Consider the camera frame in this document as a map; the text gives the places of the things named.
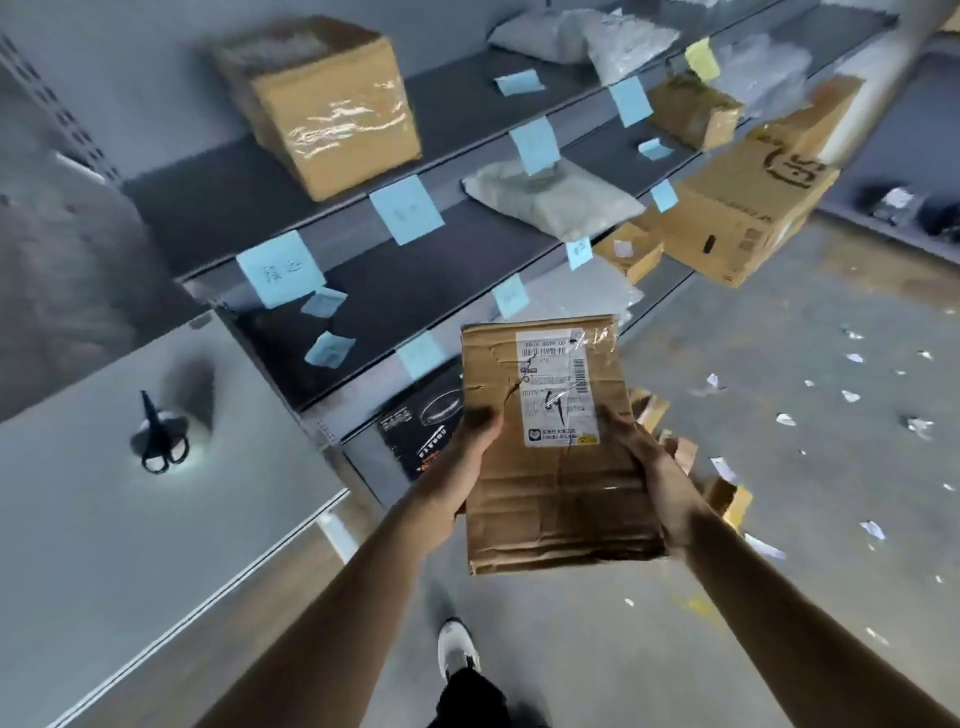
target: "blue sticky note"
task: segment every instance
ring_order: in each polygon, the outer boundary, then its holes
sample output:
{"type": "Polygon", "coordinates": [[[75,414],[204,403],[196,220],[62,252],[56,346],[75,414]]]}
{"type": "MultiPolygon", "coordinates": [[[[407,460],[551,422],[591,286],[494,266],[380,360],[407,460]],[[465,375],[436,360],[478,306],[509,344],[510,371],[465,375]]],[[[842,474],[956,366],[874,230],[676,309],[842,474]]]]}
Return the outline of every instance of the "blue sticky note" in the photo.
{"type": "Polygon", "coordinates": [[[444,218],[417,175],[371,192],[370,201],[397,245],[444,226],[444,218]]]}
{"type": "Polygon", "coordinates": [[[577,268],[593,257],[590,239],[588,237],[582,237],[574,243],[567,243],[566,257],[570,261],[570,270],[577,270],[577,268]]]}
{"type": "Polygon", "coordinates": [[[407,374],[414,381],[429,374],[446,361],[444,351],[437,345],[433,334],[425,331],[396,350],[407,374]]]}
{"type": "Polygon", "coordinates": [[[346,293],[335,291],[332,288],[321,288],[312,299],[303,305],[300,312],[308,313],[319,319],[328,319],[337,312],[340,304],[346,300],[346,293]]]}
{"type": "Polygon", "coordinates": [[[640,85],[637,76],[631,76],[610,87],[610,95],[620,112],[620,121],[623,126],[630,127],[636,122],[653,115],[654,109],[650,106],[646,91],[640,85]]]}
{"type": "Polygon", "coordinates": [[[350,353],[355,343],[356,339],[347,339],[329,331],[324,331],[314,345],[310,347],[310,351],[306,353],[303,360],[315,367],[336,369],[344,363],[344,359],[347,358],[347,354],[350,353]]]}
{"type": "Polygon", "coordinates": [[[276,308],[324,287],[326,279],[297,231],[260,243],[237,256],[243,275],[267,308],[276,308]]]}
{"type": "Polygon", "coordinates": [[[536,68],[528,68],[519,73],[512,73],[509,76],[498,76],[493,79],[500,87],[500,93],[504,96],[516,96],[518,93],[533,93],[534,91],[543,91],[546,86],[540,82],[540,76],[537,75],[536,68]]]}
{"type": "Polygon", "coordinates": [[[530,302],[519,273],[514,273],[494,288],[493,297],[496,299],[496,307],[500,309],[500,315],[505,319],[522,311],[530,302]]]}
{"type": "Polygon", "coordinates": [[[520,152],[520,161],[528,175],[536,175],[540,170],[560,161],[560,148],[553,127],[545,116],[510,130],[516,150],[520,152]]]}
{"type": "Polygon", "coordinates": [[[670,184],[670,180],[664,180],[652,190],[650,194],[654,196],[654,202],[657,203],[657,209],[660,212],[666,212],[670,207],[678,203],[677,193],[670,184]]]}
{"type": "Polygon", "coordinates": [[[673,154],[673,150],[669,147],[664,147],[659,138],[643,142],[636,150],[648,159],[663,159],[673,154]]]}

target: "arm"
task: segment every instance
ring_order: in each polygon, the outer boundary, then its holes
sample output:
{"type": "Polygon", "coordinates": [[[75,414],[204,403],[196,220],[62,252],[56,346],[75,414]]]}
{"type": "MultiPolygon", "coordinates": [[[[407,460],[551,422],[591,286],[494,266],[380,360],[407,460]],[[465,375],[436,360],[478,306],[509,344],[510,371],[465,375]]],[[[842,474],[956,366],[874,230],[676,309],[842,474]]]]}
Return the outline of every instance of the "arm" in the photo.
{"type": "Polygon", "coordinates": [[[707,590],[794,725],[960,726],[754,553],[652,437],[629,420],[605,419],[641,465],[667,543],[707,590]]]}
{"type": "Polygon", "coordinates": [[[453,532],[501,425],[492,412],[468,412],[430,470],[200,726],[359,726],[420,562],[453,532]]]}

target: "shoe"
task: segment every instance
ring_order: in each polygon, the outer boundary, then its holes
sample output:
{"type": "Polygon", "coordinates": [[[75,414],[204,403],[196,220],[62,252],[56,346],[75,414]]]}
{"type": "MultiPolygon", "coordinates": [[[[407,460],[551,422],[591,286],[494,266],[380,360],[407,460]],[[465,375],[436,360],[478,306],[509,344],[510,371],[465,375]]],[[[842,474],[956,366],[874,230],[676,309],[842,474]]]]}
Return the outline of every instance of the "shoe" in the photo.
{"type": "Polygon", "coordinates": [[[450,681],[450,675],[464,667],[480,671],[480,656],[473,646],[473,638],[466,626],[455,617],[445,621],[440,628],[437,658],[440,661],[440,674],[447,682],[450,681]]]}

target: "black package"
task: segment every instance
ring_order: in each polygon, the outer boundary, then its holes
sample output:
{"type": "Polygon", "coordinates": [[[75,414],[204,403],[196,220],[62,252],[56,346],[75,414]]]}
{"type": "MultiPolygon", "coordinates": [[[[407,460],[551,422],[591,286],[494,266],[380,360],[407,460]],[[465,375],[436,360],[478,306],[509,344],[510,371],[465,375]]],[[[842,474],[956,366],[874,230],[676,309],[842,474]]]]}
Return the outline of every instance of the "black package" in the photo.
{"type": "Polygon", "coordinates": [[[411,480],[444,448],[464,414],[464,374],[459,365],[441,373],[377,421],[384,442],[411,480]]]}

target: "plastic wrap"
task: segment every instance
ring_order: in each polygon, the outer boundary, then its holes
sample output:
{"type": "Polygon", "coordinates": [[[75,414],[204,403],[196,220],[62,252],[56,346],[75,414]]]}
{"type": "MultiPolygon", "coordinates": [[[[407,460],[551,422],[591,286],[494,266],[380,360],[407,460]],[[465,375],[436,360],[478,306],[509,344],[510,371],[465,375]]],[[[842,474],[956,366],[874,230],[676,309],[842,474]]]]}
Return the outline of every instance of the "plastic wrap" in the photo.
{"type": "Polygon", "coordinates": [[[567,159],[531,177],[518,159],[494,162],[467,177],[464,189],[487,207],[570,243],[646,209],[632,195],[567,159]]]}

